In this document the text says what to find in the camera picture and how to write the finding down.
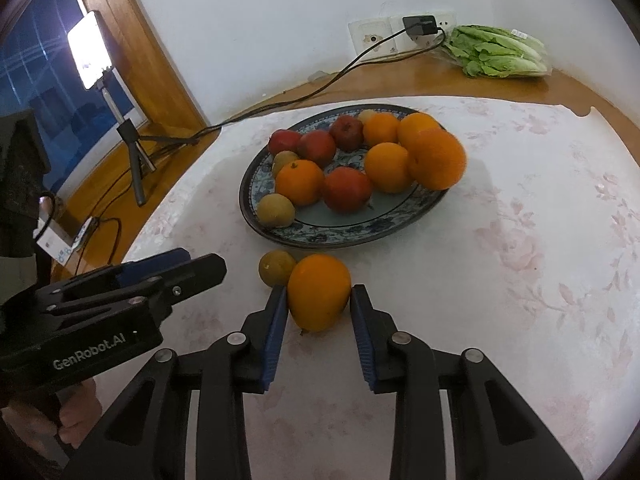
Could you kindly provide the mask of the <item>person's left hand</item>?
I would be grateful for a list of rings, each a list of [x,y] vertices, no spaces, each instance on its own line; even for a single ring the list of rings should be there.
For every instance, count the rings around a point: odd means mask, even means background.
[[[90,378],[70,389],[70,396],[58,412],[59,422],[21,401],[11,401],[1,413],[23,443],[43,454],[45,437],[58,436],[63,443],[78,448],[101,418],[102,405],[96,396],[96,381]]]

